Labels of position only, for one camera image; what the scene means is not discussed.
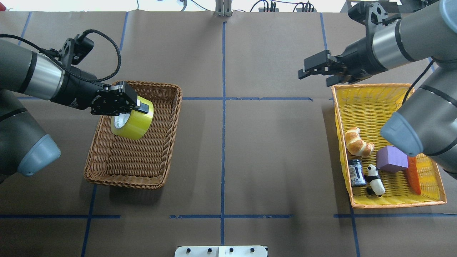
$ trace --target croissant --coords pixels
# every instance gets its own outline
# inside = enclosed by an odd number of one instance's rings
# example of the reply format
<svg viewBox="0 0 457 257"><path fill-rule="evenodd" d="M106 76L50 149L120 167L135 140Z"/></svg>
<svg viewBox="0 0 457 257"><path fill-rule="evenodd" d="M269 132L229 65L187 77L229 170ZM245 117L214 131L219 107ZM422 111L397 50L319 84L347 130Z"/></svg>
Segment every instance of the croissant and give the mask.
<svg viewBox="0 0 457 257"><path fill-rule="evenodd" d="M353 155L368 157L374 150L374 144L363 141L359 133L360 129L357 127L353 127L345 133L346 148Z"/></svg>

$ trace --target purple block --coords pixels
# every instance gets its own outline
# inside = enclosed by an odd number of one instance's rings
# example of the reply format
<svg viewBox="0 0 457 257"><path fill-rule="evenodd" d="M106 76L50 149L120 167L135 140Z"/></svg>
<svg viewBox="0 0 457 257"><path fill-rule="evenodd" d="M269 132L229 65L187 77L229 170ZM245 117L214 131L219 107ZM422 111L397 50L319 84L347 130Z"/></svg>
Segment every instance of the purple block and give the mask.
<svg viewBox="0 0 457 257"><path fill-rule="evenodd" d="M408 156L388 145L376 153L376 167L382 171L399 172L408 168Z"/></svg>

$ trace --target yellow tape roll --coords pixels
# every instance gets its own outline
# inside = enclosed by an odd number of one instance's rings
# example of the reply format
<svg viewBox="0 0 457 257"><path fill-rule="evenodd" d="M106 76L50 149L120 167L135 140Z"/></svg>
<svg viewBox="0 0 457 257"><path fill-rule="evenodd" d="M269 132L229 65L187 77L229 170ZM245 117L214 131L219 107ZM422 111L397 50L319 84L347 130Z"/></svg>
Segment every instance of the yellow tape roll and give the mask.
<svg viewBox="0 0 457 257"><path fill-rule="evenodd" d="M119 116L113 116L111 118L111 131L113 134L132 140L140 139L146 134L146 131L151 126L154 106L151 101L140 96L138 96L138 99L149 106L149 112L144 114L132 110L131 113L121 113Z"/></svg>

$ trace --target carrot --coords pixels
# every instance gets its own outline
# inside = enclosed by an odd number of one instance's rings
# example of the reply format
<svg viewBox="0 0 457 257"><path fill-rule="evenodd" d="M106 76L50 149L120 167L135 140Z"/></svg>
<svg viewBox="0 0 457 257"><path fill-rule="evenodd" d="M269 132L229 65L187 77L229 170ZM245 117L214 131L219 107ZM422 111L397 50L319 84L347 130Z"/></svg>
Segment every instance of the carrot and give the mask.
<svg viewBox="0 0 457 257"><path fill-rule="evenodd" d="M408 183L416 194L421 194L416 157L408 156L408 168L404 170Z"/></svg>

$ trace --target toy panda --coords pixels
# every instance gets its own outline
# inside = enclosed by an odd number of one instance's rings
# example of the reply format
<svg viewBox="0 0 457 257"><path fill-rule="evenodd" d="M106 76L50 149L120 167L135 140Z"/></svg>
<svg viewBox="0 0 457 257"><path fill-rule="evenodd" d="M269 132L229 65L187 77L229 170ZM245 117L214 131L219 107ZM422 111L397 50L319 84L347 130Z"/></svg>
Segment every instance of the toy panda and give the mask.
<svg viewBox="0 0 457 257"><path fill-rule="evenodd" d="M370 164L367 168L368 176L364 175L365 180L367 183L370 183L371 188L367 187L367 192L369 195L377 195L381 197L383 193L386 192L386 189L383 186L383 182L381 181L381 177L378 175L377 171L379 169L376 168L373 164Z"/></svg>

